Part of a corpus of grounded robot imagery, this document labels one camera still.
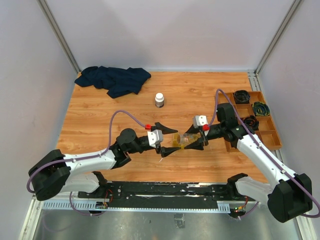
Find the yellow translucent pill organizer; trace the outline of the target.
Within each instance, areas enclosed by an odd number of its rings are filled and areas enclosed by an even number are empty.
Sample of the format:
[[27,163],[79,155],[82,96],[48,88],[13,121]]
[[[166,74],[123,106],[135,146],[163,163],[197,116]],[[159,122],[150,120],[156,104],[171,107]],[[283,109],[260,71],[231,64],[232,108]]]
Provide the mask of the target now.
[[178,132],[173,134],[173,140],[172,140],[172,146],[173,147],[180,147],[181,149],[184,149],[186,146],[185,136],[183,134],[180,134]]

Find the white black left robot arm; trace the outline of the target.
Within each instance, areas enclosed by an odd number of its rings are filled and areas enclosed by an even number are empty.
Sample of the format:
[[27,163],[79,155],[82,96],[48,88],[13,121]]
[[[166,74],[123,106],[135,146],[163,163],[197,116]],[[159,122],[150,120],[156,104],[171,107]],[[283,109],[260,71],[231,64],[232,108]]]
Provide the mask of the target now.
[[147,125],[146,130],[145,136],[138,137],[132,128],[126,128],[114,144],[101,151],[62,154],[60,149],[54,149],[29,170],[26,188],[39,201],[64,192],[87,192],[101,198],[107,193],[107,185],[97,176],[99,170],[121,168],[131,161],[131,154],[155,150],[165,158],[179,150],[161,145],[164,135],[175,134],[177,130],[159,122]]

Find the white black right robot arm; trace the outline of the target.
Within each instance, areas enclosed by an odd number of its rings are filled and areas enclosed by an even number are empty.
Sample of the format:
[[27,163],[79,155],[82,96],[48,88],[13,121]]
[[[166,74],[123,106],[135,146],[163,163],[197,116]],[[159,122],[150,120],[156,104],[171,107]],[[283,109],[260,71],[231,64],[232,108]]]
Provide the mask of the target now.
[[218,124],[209,124],[205,115],[193,118],[187,133],[200,137],[186,148],[203,150],[210,140],[223,138],[247,156],[268,180],[262,183],[239,173],[227,180],[227,196],[232,200],[242,196],[254,199],[266,205],[281,223],[312,210],[311,179],[304,173],[297,174],[268,150],[258,135],[238,118],[232,104],[218,104],[215,113]]

